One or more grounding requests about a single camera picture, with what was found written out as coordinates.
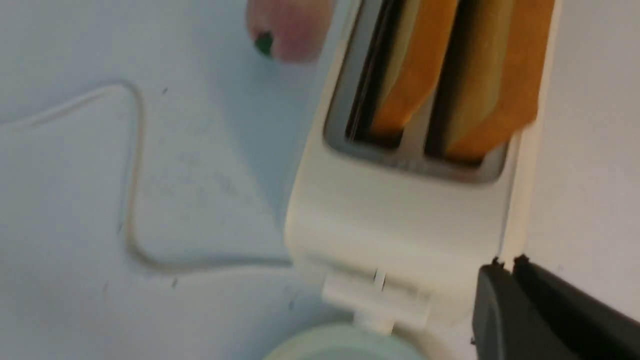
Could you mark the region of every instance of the white countertop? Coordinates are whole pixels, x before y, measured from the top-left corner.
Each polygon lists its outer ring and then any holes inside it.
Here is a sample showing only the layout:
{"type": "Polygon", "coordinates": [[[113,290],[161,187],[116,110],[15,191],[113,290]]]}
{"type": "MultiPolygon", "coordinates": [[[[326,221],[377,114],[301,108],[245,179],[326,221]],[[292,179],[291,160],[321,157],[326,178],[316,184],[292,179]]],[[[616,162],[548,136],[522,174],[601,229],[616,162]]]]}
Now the white countertop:
{"type": "MultiPolygon", "coordinates": [[[[283,259],[281,185],[308,126],[300,119],[317,95],[313,78],[327,64],[281,67],[257,57],[243,8],[232,0],[0,3],[0,122],[104,83],[133,84],[145,100],[150,159],[141,173],[141,248],[165,263],[283,259]]],[[[640,320],[638,13],[636,0],[564,2],[527,255],[640,320]]],[[[290,270],[174,276],[131,266],[117,231],[125,159],[103,154],[121,154],[122,139],[84,143],[104,159],[95,166],[100,181],[79,183],[85,195],[56,193],[48,199],[60,206],[38,211],[3,209],[5,219],[41,221],[0,221],[1,355],[260,359],[325,315],[342,316],[290,270]],[[46,221],[64,209],[60,222],[46,221]]],[[[469,334],[466,323],[438,329],[426,351],[472,358],[469,334]]]]}

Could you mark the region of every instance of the toast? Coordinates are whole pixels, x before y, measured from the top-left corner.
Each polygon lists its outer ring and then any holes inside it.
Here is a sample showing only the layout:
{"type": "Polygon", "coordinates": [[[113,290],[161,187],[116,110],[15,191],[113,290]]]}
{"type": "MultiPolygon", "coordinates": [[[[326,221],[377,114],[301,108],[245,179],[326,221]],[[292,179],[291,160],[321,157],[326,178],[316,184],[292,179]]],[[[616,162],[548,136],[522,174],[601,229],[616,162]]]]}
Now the toast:
{"type": "MultiPolygon", "coordinates": [[[[415,4],[415,1],[408,1],[407,7],[415,4]]],[[[404,57],[393,55],[390,59],[389,74],[385,78],[387,84],[383,85],[383,99],[370,128],[372,135],[398,135],[433,94],[449,43],[456,7],[457,1],[453,0],[421,0],[417,13],[403,11],[400,26],[412,23],[413,31],[404,57]],[[400,58],[402,65],[398,68],[400,58]],[[384,87],[390,87],[390,90],[385,91],[384,87]]]]}
{"type": "Polygon", "coordinates": [[[538,114],[554,0],[467,1],[468,42],[443,86],[444,152],[475,161],[507,142],[538,114]]]}

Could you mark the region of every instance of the toaster slot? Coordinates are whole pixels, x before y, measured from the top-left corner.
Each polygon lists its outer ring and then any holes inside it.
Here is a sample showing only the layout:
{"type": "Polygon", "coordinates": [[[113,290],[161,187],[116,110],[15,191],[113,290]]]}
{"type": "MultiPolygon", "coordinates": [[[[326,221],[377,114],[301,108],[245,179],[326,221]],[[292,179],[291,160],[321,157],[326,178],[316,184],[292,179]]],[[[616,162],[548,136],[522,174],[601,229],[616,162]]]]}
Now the toaster slot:
{"type": "Polygon", "coordinates": [[[402,58],[398,61],[396,56],[404,56],[417,23],[415,14],[423,1],[442,4],[434,0],[362,3],[327,114],[324,140],[338,152],[400,171],[462,183],[494,181],[504,168],[506,147],[495,149],[481,161],[471,162],[448,159],[441,152],[432,151],[439,149],[437,137],[441,136],[438,122],[431,123],[433,106],[440,92],[436,85],[441,81],[442,58],[445,52],[449,53],[454,19],[460,19],[455,7],[447,20],[449,28],[437,63],[432,94],[421,102],[406,127],[389,136],[374,135],[372,131],[376,112],[394,84],[393,72],[397,72],[398,64],[402,63],[402,58]]]}
{"type": "Polygon", "coordinates": [[[382,3],[344,134],[350,142],[387,150],[400,145],[402,132],[392,136],[376,136],[370,132],[370,128],[379,100],[388,93],[387,73],[392,58],[397,54],[394,51],[396,40],[402,35],[398,30],[403,19],[403,8],[411,2],[416,1],[387,0],[382,3]]]}

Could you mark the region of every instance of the black object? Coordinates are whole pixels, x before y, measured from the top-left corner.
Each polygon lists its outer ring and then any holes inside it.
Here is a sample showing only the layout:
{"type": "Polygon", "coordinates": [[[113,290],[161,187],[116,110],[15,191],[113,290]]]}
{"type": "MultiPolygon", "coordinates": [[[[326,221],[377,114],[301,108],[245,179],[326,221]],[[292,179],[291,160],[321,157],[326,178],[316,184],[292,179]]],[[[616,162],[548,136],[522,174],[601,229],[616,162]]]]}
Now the black object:
{"type": "Polygon", "coordinates": [[[640,323],[526,256],[480,268],[472,326],[479,360],[640,360],[640,323]]]}

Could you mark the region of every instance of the light green lid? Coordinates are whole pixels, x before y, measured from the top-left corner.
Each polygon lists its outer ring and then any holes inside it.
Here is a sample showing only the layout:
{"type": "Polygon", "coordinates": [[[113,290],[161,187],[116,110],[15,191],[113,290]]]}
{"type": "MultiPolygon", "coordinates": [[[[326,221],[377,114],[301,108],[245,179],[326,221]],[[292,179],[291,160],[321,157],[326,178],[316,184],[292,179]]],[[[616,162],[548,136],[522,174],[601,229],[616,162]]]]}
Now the light green lid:
{"type": "Polygon", "coordinates": [[[352,325],[329,325],[304,332],[280,345],[265,360],[425,360],[395,336],[352,325]]]}

